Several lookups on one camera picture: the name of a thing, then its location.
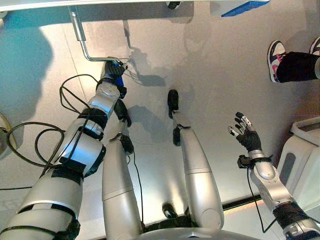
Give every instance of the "black glove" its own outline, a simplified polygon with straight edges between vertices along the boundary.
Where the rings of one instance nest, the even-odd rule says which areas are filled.
[[[235,125],[240,132],[235,131],[231,126],[228,131],[231,135],[235,136],[239,143],[244,146],[248,152],[253,150],[262,150],[261,141],[258,133],[253,128],[251,122],[241,112],[235,114],[234,119],[238,124]]]
[[[124,66],[126,65],[121,61],[106,61],[104,65],[104,77],[112,80],[117,79],[124,74],[126,70]]]

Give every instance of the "sneaker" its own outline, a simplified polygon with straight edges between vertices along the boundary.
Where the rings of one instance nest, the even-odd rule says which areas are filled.
[[[312,43],[310,54],[320,56],[320,36]]]
[[[279,80],[277,78],[277,69],[285,55],[285,47],[279,40],[271,43],[268,51],[267,60],[270,71],[270,79],[273,83],[279,83]]]

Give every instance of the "floor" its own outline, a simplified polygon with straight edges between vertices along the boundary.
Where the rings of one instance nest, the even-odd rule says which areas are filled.
[[[227,131],[234,124],[234,113],[243,112],[251,119],[264,152],[273,154],[275,163],[292,123],[320,114],[319,81],[271,83],[266,64],[268,47],[276,39],[288,51],[308,52],[320,30],[320,2],[272,0],[227,18],[214,15],[216,7],[209,1],[195,1],[184,2],[176,11],[163,2],[79,8],[89,53],[129,58],[131,73],[123,78],[128,89],[124,102],[133,122],[129,131],[141,176],[146,224],[164,218],[164,202],[172,202],[178,214],[187,205],[182,154],[172,144],[166,106],[170,89],[179,92],[180,110],[192,121],[223,203],[250,194],[246,173],[237,166],[238,155],[246,151]],[[5,46],[0,47],[0,111],[13,126],[38,121],[66,129],[77,116],[60,106],[61,83],[83,73],[99,78],[102,67],[101,62],[83,57],[67,9],[10,12],[0,22],[0,46]],[[69,87],[84,100],[95,89],[94,82],[85,77]],[[40,130],[30,126],[15,134],[19,151],[32,159]],[[49,156],[58,137],[54,133],[43,137],[39,146],[43,155]],[[1,156],[0,166],[0,188],[33,185],[41,173],[9,151]],[[133,165],[129,170],[140,203]],[[101,172],[83,185],[79,240],[105,235]],[[0,192],[0,229],[27,192]],[[224,229],[237,230],[241,221],[232,219],[227,215]],[[258,221],[253,224],[260,229]]]

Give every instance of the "metal pipe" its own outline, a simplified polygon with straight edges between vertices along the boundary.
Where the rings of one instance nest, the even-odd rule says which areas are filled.
[[[116,57],[91,57],[88,53],[86,47],[86,36],[84,29],[82,27],[82,23],[79,17],[79,12],[77,6],[68,6],[71,22],[73,25],[74,33],[76,36],[76,40],[80,42],[84,57],[91,62],[105,62],[105,61],[116,61],[119,59]]]

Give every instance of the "humanoid robot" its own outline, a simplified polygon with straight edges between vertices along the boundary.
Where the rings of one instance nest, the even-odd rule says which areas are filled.
[[[85,177],[94,174],[103,162],[102,204],[108,240],[215,239],[253,240],[221,230],[224,213],[211,167],[192,123],[179,111],[179,95],[167,96],[169,117],[173,119],[173,143],[183,155],[190,227],[146,231],[140,220],[126,155],[134,151],[128,127],[131,120],[122,102],[127,89],[122,82],[126,64],[106,61],[96,93],[64,133],[51,165],[31,188],[16,215],[0,233],[0,240],[70,240],[79,234],[78,215]],[[110,130],[107,146],[101,143],[104,129],[115,112],[117,125]],[[288,240],[320,240],[320,229],[298,206],[279,180],[277,169],[265,157],[253,125],[242,113],[236,114],[239,131],[229,133],[248,150],[238,159],[247,168],[260,195],[283,228]],[[178,217],[170,204],[163,206],[167,218]]]

